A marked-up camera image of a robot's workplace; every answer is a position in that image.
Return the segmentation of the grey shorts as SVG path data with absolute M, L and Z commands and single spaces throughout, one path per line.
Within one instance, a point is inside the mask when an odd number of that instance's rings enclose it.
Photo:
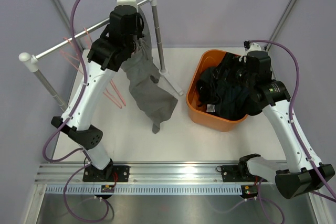
M 153 63 L 148 22 L 141 9 L 139 13 L 144 22 L 144 37 L 136 41 L 135 52 L 121 65 L 121 69 L 130 81 L 130 94 L 138 108 L 152 121 L 152 132 L 156 134 L 161 129 L 161 123 L 171 118 L 177 98 L 157 85 L 160 73 Z

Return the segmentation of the black shorts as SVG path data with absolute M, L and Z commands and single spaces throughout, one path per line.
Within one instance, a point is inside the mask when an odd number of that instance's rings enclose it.
M 217 67 L 205 69 L 196 83 L 199 106 L 205 105 L 206 112 L 218 113 L 224 97 L 223 83 L 218 78 Z

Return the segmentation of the pink hanger of navy shorts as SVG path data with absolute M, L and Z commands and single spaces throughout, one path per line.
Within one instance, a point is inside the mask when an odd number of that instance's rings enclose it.
M 88 48 L 90 49 L 93 43 L 93 40 L 91 38 L 90 33 L 88 32 L 88 30 L 84 27 L 85 30 L 85 37 L 84 37 L 84 41 L 86 42 Z M 117 86 L 115 85 L 115 83 L 113 82 L 113 80 L 110 80 L 110 85 L 112 87 L 112 89 L 114 90 L 115 95 L 109 91 L 108 88 L 105 89 L 105 91 L 103 92 L 103 94 L 110 100 L 112 101 L 117 107 L 119 107 L 120 109 L 122 109 L 123 107 L 126 107 L 126 102 L 125 99 L 123 98 L 123 96 L 121 95 L 120 91 L 118 90 Z

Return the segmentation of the dark navy shorts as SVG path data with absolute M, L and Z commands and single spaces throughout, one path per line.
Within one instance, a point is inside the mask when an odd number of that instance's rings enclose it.
M 218 113 L 210 113 L 220 118 L 230 121 L 242 119 L 245 115 L 258 115 L 262 112 L 257 104 L 251 99 L 250 92 L 247 88 L 232 85 L 225 80 L 228 72 L 225 71 L 222 76 L 218 75 L 219 80 L 223 83 L 224 99 L 221 109 Z

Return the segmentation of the pink hanger of black shorts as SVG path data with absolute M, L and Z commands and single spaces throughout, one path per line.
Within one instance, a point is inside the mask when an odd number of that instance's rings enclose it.
M 66 37 L 63 37 L 63 40 L 68 42 L 70 44 L 70 46 L 75 49 L 73 43 Z M 63 56 L 64 59 L 66 59 L 77 71 L 79 71 L 79 67 L 75 65 L 74 61 L 75 62 L 80 62 L 79 61 L 79 57 L 78 57 L 78 54 L 76 53 L 75 56 L 73 56 L 71 53 L 69 52 L 66 52 L 62 49 L 59 50 L 60 54 Z

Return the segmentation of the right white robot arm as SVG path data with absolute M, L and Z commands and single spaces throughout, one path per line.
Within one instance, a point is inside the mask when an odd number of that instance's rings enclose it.
M 223 66 L 226 81 L 247 87 L 255 106 L 271 123 L 287 163 L 269 161 L 259 154 L 240 158 L 240 170 L 276 185 L 286 199 L 310 193 L 323 187 L 334 175 L 331 164 L 325 164 L 310 146 L 293 113 L 289 95 L 281 81 L 272 79 L 271 58 L 265 51 L 253 50 L 244 56 L 226 53 Z

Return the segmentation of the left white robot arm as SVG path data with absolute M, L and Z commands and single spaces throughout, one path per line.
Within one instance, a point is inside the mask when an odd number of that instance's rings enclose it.
M 100 181 L 112 178 L 113 161 L 101 144 L 103 132 L 91 124 L 92 117 L 105 88 L 135 52 L 143 29 L 144 21 L 136 7 L 117 6 L 88 52 L 87 77 L 82 81 L 85 90 L 78 89 L 67 111 L 51 121 L 86 151 L 91 161 L 89 173 Z

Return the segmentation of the orange plastic basket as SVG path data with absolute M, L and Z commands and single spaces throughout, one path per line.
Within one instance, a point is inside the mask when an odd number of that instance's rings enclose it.
M 186 94 L 186 104 L 188 107 L 188 116 L 190 119 L 196 124 L 220 132 L 229 132 L 233 130 L 238 124 L 246 120 L 248 115 L 245 115 L 240 120 L 230 121 L 207 113 L 207 107 L 205 105 L 199 106 L 199 94 L 196 88 L 196 83 L 199 80 L 201 73 L 209 67 L 217 66 L 225 57 L 226 53 L 226 51 L 219 49 L 211 49 L 203 53 Z

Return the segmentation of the silver clothes rack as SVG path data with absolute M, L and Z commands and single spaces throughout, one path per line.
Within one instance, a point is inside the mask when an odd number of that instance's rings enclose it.
M 153 16 L 153 22 L 154 22 L 154 31 L 155 31 L 155 37 L 156 37 L 156 45 L 158 49 L 158 56 L 159 56 L 159 73 L 162 77 L 166 79 L 166 81 L 170 84 L 170 86 L 175 90 L 175 92 L 182 96 L 184 94 L 183 90 L 181 87 L 177 84 L 177 82 L 171 78 L 170 73 L 168 69 L 165 66 L 165 60 L 164 60 L 164 53 L 163 53 L 163 46 L 162 46 L 162 38 L 161 38 L 161 31 L 160 31 L 160 25 L 159 25 L 159 16 L 158 16 L 158 1 L 157 0 L 142 0 L 137 3 L 137 7 L 141 7 L 145 4 L 149 3 L 152 8 L 152 16 Z M 49 83 L 49 81 L 45 78 L 45 76 L 41 73 L 39 70 L 39 67 L 37 66 L 37 63 L 39 60 L 45 58 L 49 54 L 59 51 L 61 48 L 65 47 L 68 44 L 74 45 L 75 42 L 88 35 L 90 32 L 96 31 L 99 28 L 103 27 L 108 23 L 108 19 L 105 19 L 89 28 L 86 30 L 83 30 L 82 32 L 74 35 L 74 37 L 65 39 L 63 42 L 49 48 L 48 50 L 45 50 L 44 52 L 38 54 L 38 55 L 31 55 L 27 52 L 22 52 L 19 54 L 18 58 L 19 61 L 22 62 L 26 68 L 34 73 L 34 75 L 38 78 L 40 83 L 45 87 L 45 89 L 49 92 L 49 94 L 53 97 L 53 99 L 56 101 L 58 106 L 61 108 L 61 110 L 64 112 L 67 109 L 67 105 L 64 101 L 64 99 L 57 93 L 57 91 L 54 89 L 54 87 Z

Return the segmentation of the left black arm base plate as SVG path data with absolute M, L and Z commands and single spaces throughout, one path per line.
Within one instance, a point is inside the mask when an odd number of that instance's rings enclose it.
M 99 170 L 94 166 L 85 168 L 82 181 L 83 182 L 100 182 L 100 183 L 114 183 L 128 182 L 130 167 L 127 165 L 113 165 L 104 170 Z

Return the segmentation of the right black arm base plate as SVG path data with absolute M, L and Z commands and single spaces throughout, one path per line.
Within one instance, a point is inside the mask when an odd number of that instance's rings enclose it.
M 250 181 L 246 170 L 241 165 L 222 165 L 220 172 L 223 182 L 248 182 Z

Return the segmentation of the aluminium mounting rail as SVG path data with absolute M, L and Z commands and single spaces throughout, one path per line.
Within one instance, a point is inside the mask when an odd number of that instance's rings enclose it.
M 128 184 L 220 184 L 223 162 L 117 162 L 129 166 Z M 40 164 L 35 184 L 64 184 L 83 162 Z

